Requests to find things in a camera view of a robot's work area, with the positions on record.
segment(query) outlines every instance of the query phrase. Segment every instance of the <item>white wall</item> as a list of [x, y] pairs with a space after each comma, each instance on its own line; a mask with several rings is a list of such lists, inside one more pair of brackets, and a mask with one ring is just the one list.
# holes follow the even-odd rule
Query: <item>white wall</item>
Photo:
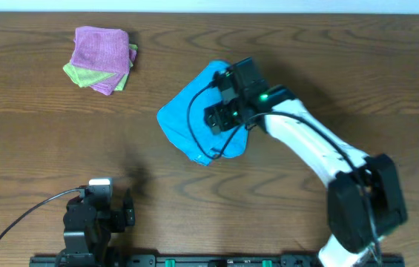
[[419, 0], [0, 0], [0, 11], [419, 14]]

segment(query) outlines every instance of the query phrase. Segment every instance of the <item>pink cloth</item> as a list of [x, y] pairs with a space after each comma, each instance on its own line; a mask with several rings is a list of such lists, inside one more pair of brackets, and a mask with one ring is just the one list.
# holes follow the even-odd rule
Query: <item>pink cloth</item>
[[[136, 58], [136, 50], [130, 49], [130, 60], [132, 62], [135, 62], [135, 58]], [[123, 76], [124, 76], [123, 73], [117, 73], [116, 75], [110, 78], [107, 78], [101, 82], [91, 85], [91, 87], [94, 90], [99, 91], [100, 93], [103, 93], [106, 96], [110, 96], [112, 92], [115, 90], [115, 88], [117, 87], [117, 85], [119, 84], [120, 80], [123, 78]]]
[[70, 63], [76, 67], [110, 73], [128, 73], [128, 34], [123, 30], [91, 26], [76, 28], [76, 49]]

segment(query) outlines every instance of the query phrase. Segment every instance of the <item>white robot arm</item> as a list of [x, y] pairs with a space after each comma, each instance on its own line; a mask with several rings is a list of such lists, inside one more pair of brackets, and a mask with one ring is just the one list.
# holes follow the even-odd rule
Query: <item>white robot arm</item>
[[[273, 111], [291, 113], [310, 121], [346, 152], [354, 166], [361, 167], [366, 164], [364, 158], [368, 154], [334, 135], [306, 110], [299, 99], [283, 101], [275, 105]], [[332, 145], [307, 125], [288, 117], [267, 115], [265, 127], [268, 134], [290, 147], [318, 175], [325, 187], [336, 179], [336, 174], [340, 171], [345, 173], [351, 171], [349, 165]], [[325, 267], [349, 267], [362, 260], [367, 253], [369, 250], [366, 248], [360, 253], [353, 254], [347, 251], [334, 235], [331, 235], [318, 257]]]

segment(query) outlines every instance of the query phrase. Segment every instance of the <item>green connector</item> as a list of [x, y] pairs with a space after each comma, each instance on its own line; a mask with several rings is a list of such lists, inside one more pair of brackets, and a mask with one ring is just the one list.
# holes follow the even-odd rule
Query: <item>green connector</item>
[[263, 260], [262, 267], [271, 267], [271, 260]]
[[165, 267], [174, 267], [176, 265], [176, 260], [165, 260]]

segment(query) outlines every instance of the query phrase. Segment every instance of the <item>stack of towels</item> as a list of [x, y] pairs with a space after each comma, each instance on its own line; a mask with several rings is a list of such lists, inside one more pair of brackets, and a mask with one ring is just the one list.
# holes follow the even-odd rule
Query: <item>stack of towels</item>
[[76, 49], [63, 69], [75, 84], [106, 96], [123, 90], [137, 50], [125, 31], [78, 27], [74, 42]]

